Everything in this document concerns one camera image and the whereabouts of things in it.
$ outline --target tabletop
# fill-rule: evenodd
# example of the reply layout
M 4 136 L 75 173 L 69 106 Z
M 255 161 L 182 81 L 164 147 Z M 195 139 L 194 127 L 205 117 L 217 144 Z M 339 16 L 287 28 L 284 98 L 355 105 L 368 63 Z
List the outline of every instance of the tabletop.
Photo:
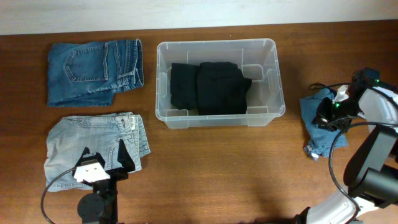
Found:
M 52 43 L 141 39 L 143 88 L 118 93 L 111 106 L 50 108 L 47 54 Z M 155 116 L 156 47 L 163 41 L 271 38 L 276 42 L 285 114 L 266 127 L 169 129 Z M 299 98 L 309 84 L 349 82 L 371 67 L 398 83 L 398 21 L 282 24 L 199 29 L 126 30 L 0 36 L 0 222 L 45 223 L 40 196 L 49 130 L 64 116 L 131 111 L 142 116 L 151 153 L 142 170 L 118 183 L 124 223 L 250 223 L 286 221 L 334 191 L 328 161 L 303 151 L 310 140 Z M 338 180 L 367 127 L 346 134 L 335 153 Z M 81 223 L 76 208 L 87 190 L 50 192 L 55 223 Z M 366 223 L 396 223 L 398 208 L 365 214 Z

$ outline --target storage box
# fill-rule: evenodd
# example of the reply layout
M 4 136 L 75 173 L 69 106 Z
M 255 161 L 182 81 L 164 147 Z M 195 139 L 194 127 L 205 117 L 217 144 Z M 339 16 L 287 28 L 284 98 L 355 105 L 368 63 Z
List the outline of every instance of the storage box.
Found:
M 200 116 L 171 101 L 172 63 L 233 62 L 252 80 L 246 114 Z M 285 113 L 276 44 L 271 39 L 163 42 L 157 46 L 156 117 L 171 129 L 202 126 L 265 126 Z

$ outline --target folded black clothing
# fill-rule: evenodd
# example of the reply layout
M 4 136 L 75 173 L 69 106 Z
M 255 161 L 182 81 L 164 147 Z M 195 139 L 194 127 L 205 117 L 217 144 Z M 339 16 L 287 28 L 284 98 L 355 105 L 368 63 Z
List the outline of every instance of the folded black clothing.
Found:
M 244 114 L 251 79 L 231 62 L 204 62 L 197 75 L 199 115 Z
M 172 63 L 170 92 L 171 103 L 182 109 L 195 109 L 197 107 L 196 75 L 199 66 L 184 63 Z

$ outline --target wooden table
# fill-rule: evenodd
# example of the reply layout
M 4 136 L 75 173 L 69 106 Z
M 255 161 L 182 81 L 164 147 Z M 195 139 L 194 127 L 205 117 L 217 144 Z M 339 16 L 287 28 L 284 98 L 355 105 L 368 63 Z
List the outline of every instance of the wooden table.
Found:
M 287 111 L 263 128 L 217 127 L 171 130 L 155 116 L 156 47 L 163 41 L 268 37 L 277 44 Z M 49 108 L 47 54 L 56 42 L 140 38 L 143 88 L 119 93 L 108 107 Z M 285 220 L 315 206 L 336 187 L 327 159 L 303 151 L 310 139 L 299 98 L 314 82 L 350 81 L 363 67 L 398 83 L 398 21 L 286 24 L 203 29 L 130 30 L 0 36 L 0 222 L 45 223 L 40 195 L 48 131 L 62 117 L 132 111 L 144 119 L 152 153 L 143 169 L 119 183 L 119 220 L 125 223 L 238 223 Z M 368 135 L 366 127 L 337 150 L 335 172 Z M 76 206 L 89 191 L 49 193 L 45 207 L 56 223 L 80 223 Z M 398 209 L 360 217 L 366 223 L 396 223 Z

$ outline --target jeans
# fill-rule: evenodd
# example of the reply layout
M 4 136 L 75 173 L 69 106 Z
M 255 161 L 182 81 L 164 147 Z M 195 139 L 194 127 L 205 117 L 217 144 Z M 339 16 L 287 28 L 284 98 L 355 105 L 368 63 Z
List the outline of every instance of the jeans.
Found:
M 317 115 L 317 108 L 325 97 L 332 100 L 335 98 L 335 95 L 329 89 L 322 89 L 313 96 L 300 99 L 301 115 L 305 127 L 311 136 L 311 140 L 308 145 L 304 147 L 304 151 L 315 161 L 317 161 L 320 156 L 329 157 L 330 146 L 336 135 L 340 132 L 340 130 L 328 131 L 320 129 L 318 125 L 313 122 Z M 348 143 L 345 136 L 340 136 L 336 142 L 336 148 L 347 145 Z
M 49 106 L 109 106 L 113 95 L 144 85 L 140 40 L 53 44 Z
M 118 162 L 119 140 L 123 139 L 136 170 L 141 170 L 140 157 L 150 153 L 142 118 L 132 113 L 102 116 L 69 116 L 62 118 L 47 138 L 47 160 L 44 163 L 48 185 L 63 171 L 74 167 L 85 147 L 99 152 L 105 160 L 105 170 L 121 167 Z M 72 173 L 58 179 L 49 188 L 55 192 L 67 189 L 91 189 L 78 183 Z

